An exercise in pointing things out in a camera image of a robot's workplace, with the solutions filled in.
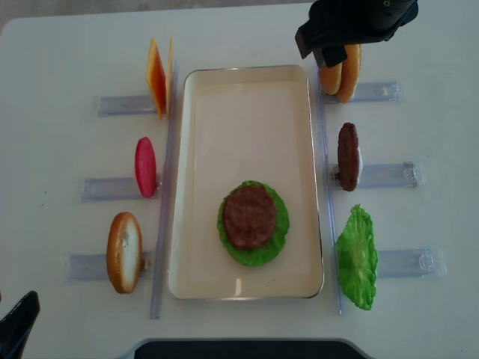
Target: white tray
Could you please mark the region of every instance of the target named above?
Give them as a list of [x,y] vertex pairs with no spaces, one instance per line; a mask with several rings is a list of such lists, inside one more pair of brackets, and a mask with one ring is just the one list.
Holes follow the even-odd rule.
[[[283,198],[290,230],[264,266],[230,257],[223,198],[257,180]],[[298,66],[205,70],[185,82],[168,287],[177,298],[315,296],[323,286],[308,79]]]

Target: tomato slice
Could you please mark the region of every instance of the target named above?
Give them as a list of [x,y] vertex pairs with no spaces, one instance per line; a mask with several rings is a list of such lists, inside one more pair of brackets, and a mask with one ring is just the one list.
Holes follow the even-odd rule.
[[152,197],[156,190],[156,159],[148,137],[141,138],[136,145],[135,175],[141,195]]

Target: burger patty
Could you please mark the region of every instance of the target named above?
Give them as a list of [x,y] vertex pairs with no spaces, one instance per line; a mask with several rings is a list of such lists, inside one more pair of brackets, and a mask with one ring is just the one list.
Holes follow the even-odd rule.
[[223,224],[236,249],[263,247],[276,227],[276,207],[261,185],[237,189],[225,201]]
[[338,167],[339,183],[345,191],[354,191],[358,185],[360,168],[359,140],[356,126],[345,123],[339,132]]

